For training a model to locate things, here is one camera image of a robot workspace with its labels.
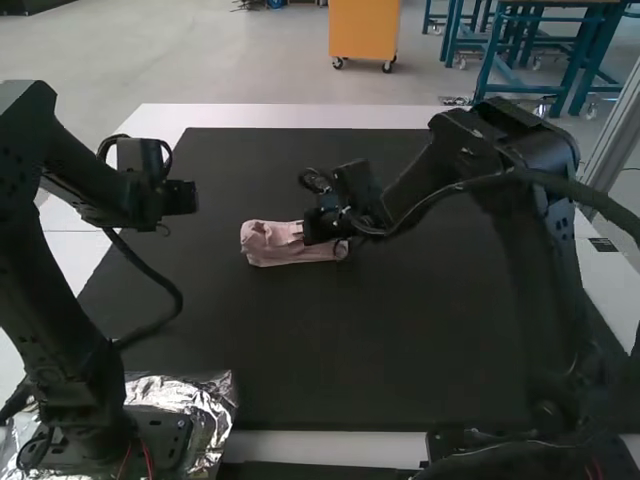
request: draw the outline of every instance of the black mat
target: black mat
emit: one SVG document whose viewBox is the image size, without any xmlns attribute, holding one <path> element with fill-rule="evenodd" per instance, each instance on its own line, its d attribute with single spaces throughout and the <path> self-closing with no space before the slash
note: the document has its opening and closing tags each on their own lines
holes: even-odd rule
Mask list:
<svg viewBox="0 0 640 480">
<path fill-rule="evenodd" d="M 243 221 L 293 220 L 312 205 L 296 183 L 303 167 L 368 157 L 389 181 L 425 139 L 415 130 L 188 130 L 172 175 L 197 181 L 200 213 L 168 219 L 169 238 L 123 234 L 183 290 L 185 311 L 128 352 L 127 368 L 233 369 L 239 428 L 522 426 L 514 295 L 501 244 L 470 198 L 443 202 L 415 231 L 349 263 L 256 269 L 239 253 Z M 168 308 L 113 249 L 80 300 L 114 337 Z M 558 354 L 553 338 L 543 345 L 546 357 Z"/>
</svg>

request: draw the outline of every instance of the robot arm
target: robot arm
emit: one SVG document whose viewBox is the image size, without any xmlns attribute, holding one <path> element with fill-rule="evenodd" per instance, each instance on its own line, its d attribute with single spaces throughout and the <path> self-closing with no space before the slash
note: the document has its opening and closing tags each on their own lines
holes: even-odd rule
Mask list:
<svg viewBox="0 0 640 480">
<path fill-rule="evenodd" d="M 579 392 L 570 385 L 571 374 L 583 374 L 581 363 L 587 364 L 588 356 L 593 359 L 593 350 L 576 255 L 573 202 L 594 207 L 637 243 L 640 221 L 606 194 L 574 181 L 579 153 L 566 132 L 503 99 L 491 99 L 470 111 L 455 109 L 436 115 L 429 127 L 431 142 L 384 189 L 376 183 L 366 160 L 327 173 L 303 172 L 300 183 L 317 194 L 317 206 L 305 213 L 305 242 L 353 236 L 389 240 L 417 225 L 440 200 L 470 193 L 491 218 L 504 247 L 522 332 L 534 431 L 543 438 L 556 439 L 558 444 L 582 444 L 589 438 L 585 432 L 607 428 L 614 412 L 619 411 L 615 405 L 637 403 L 640 357 L 636 345 L 620 375 L 635 380 L 614 385 L 614 400 L 597 411 L 589 411 L 587 402 L 580 404 Z M 514 235 L 518 231 L 528 234 Z M 536 249 L 545 252 L 536 257 L 544 261 L 528 260 Z M 549 288 L 538 288 L 541 283 Z M 550 358 L 555 348 L 541 348 L 548 346 L 547 339 L 558 342 L 559 359 Z M 589 417 L 595 419 L 589 428 L 578 431 L 580 422 Z M 511 440 L 503 440 L 501 448 L 486 448 L 486 454 L 463 461 L 450 456 L 456 448 L 469 451 L 456 427 L 427 438 L 435 468 L 421 472 L 416 477 L 420 480 L 460 465 L 478 468 L 546 453 L 543 444 L 515 441 L 512 436 L 505 437 Z"/>
<path fill-rule="evenodd" d="M 196 211 L 193 182 L 167 180 L 162 142 L 118 139 L 117 171 L 55 118 L 43 82 L 0 83 L 0 326 L 16 345 L 42 422 L 59 427 L 80 458 L 127 448 L 120 356 L 85 315 L 56 264 L 33 204 L 42 185 L 98 227 L 154 230 L 165 215 Z"/>
</svg>

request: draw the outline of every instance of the orange cabinet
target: orange cabinet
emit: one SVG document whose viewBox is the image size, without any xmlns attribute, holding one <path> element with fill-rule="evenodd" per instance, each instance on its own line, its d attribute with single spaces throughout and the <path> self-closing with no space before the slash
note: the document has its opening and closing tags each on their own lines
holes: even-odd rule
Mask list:
<svg viewBox="0 0 640 480">
<path fill-rule="evenodd" d="M 329 55 L 334 67 L 345 58 L 395 61 L 401 0 L 330 0 Z"/>
</svg>

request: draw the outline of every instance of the metal pole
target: metal pole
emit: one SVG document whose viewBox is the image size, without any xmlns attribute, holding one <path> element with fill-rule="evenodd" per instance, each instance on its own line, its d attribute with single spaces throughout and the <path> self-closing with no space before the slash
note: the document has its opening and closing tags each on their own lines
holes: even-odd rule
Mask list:
<svg viewBox="0 0 640 480">
<path fill-rule="evenodd" d="M 600 137 L 596 141 L 580 181 L 600 192 L 609 192 L 636 147 L 639 138 L 640 58 L 633 67 Z M 584 205 L 581 210 L 589 220 L 593 220 L 597 213 Z"/>
</svg>

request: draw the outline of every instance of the crumpled foil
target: crumpled foil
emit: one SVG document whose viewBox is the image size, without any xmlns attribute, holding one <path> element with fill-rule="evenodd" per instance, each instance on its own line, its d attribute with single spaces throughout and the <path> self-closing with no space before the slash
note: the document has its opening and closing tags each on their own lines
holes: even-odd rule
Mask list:
<svg viewBox="0 0 640 480">
<path fill-rule="evenodd" d="M 208 378 L 128 373 L 126 390 L 125 405 L 151 406 L 187 414 L 191 418 L 191 440 L 182 466 L 172 478 L 206 478 L 216 471 L 237 409 L 236 390 L 230 371 Z M 35 433 L 38 425 L 38 414 L 25 411 L 16 415 L 7 428 L 0 429 L 0 480 L 113 478 L 111 471 L 89 477 L 40 469 L 27 473 L 18 469 L 18 452 Z"/>
</svg>

